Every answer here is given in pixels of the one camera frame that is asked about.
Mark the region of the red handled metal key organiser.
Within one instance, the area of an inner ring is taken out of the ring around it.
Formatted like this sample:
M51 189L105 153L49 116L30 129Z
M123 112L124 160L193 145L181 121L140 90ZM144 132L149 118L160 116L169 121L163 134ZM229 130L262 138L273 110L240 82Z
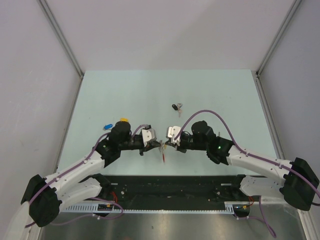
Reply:
M160 140L159 143L160 143L159 152L160 152L160 154L162 156L163 163L165 163L166 162L165 150L167 148L167 145L163 140Z

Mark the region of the yellow tagged key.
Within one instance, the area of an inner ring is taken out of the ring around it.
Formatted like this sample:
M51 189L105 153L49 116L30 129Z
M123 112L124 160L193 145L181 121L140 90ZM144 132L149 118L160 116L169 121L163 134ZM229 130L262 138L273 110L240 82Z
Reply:
M124 117L120 118L120 121L121 122L129 122L129 120L127 118L124 118Z

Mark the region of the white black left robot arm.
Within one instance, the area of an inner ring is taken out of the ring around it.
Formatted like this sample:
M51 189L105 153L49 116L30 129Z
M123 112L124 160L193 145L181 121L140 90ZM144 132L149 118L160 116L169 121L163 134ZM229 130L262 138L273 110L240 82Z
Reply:
M109 181L100 170L120 158L122 151L138 150L140 155L159 148L155 130L148 124L131 130L127 121L119 121L100 136L91 152L69 167L46 177L32 177L4 235L6 240L21 240L33 225L45 227L64 209L83 200L110 196Z

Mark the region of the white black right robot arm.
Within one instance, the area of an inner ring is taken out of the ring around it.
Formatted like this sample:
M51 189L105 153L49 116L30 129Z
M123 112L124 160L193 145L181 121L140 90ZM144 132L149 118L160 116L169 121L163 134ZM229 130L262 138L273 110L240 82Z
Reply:
M241 149L232 140L217 136L206 121L198 121L191 133L179 126L167 130L166 145L176 151L204 151L215 164L240 167L262 176L241 176L230 188L231 196L242 201L247 196L270 196L285 200L292 207L309 211L320 180L308 162L297 157L294 161L263 157Z

